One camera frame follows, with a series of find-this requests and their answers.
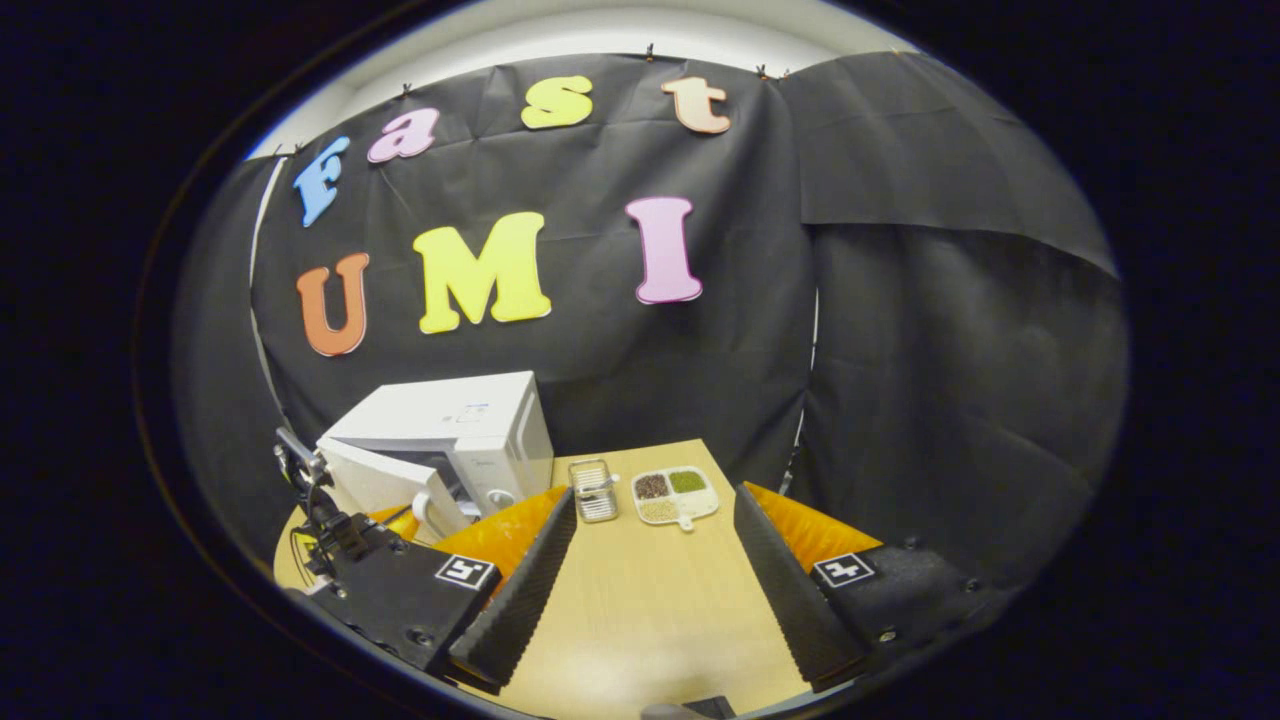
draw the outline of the letter m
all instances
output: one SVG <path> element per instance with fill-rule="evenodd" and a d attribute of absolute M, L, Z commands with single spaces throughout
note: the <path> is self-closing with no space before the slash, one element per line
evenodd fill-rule
<path fill-rule="evenodd" d="M 413 241 L 422 256 L 426 281 L 426 314 L 419 327 L 424 333 L 443 333 L 458 327 L 458 314 L 449 306 L 449 292 L 472 324 L 484 319 L 493 286 L 498 300 L 493 319 L 531 320 L 552 311 L 552 301 L 538 283 L 538 213 L 512 213 L 493 224 L 476 258 L 454 228 L 435 228 Z"/>

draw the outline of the white divided plate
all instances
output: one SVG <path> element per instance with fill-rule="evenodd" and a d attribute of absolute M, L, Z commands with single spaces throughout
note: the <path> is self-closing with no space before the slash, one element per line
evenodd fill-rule
<path fill-rule="evenodd" d="M 673 473 L 695 473 L 703 479 L 703 488 L 695 489 L 692 492 L 676 492 L 675 486 L 671 484 L 671 475 Z M 662 475 L 663 482 L 667 486 L 667 495 L 663 497 L 653 497 L 648 500 L 641 500 L 636 493 L 636 480 L 640 478 L 646 478 L 649 475 Z M 669 523 L 678 523 L 680 529 L 691 532 L 694 529 L 694 519 L 703 518 L 716 512 L 719 509 L 719 496 L 716 495 L 716 489 L 712 488 L 712 483 L 707 479 L 707 475 L 692 466 L 684 468 L 666 468 L 663 470 L 649 470 L 640 473 L 639 475 L 631 478 L 631 500 L 636 503 L 636 514 L 640 519 L 650 525 L 666 525 Z M 675 512 L 669 518 L 650 519 L 658 506 L 669 502 L 675 506 Z"/>

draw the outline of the small metal container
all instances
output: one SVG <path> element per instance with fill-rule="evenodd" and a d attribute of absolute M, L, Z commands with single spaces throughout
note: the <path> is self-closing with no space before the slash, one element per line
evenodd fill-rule
<path fill-rule="evenodd" d="M 568 477 L 577 514 L 584 523 L 603 523 L 618 516 L 618 498 L 613 493 L 617 478 L 609 474 L 604 460 L 593 457 L 570 462 Z"/>

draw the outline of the table surface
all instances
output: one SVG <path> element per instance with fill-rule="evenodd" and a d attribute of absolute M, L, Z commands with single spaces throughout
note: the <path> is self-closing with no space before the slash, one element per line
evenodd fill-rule
<path fill-rule="evenodd" d="M 777 619 L 733 529 L 736 496 L 701 441 L 557 457 L 552 484 L 568 484 L 568 464 L 602 457 L 620 477 L 618 516 L 582 523 L 511 683 L 498 697 L 522 712 L 576 719 L 639 719 L 653 703 L 724 696 L 745 714 L 810 687 L 791 660 Z M 631 478 L 694 465 L 719 496 L 719 510 L 694 520 L 648 525 L 636 515 Z M 276 582 L 302 587 L 289 548 L 294 512 L 275 553 Z"/>

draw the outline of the microwave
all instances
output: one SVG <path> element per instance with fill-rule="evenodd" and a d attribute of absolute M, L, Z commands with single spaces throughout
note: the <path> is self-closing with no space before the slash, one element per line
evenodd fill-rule
<path fill-rule="evenodd" d="M 433 539 L 547 491 L 552 479 L 531 372 L 381 386 L 316 448 L 339 507 L 412 505 Z"/>

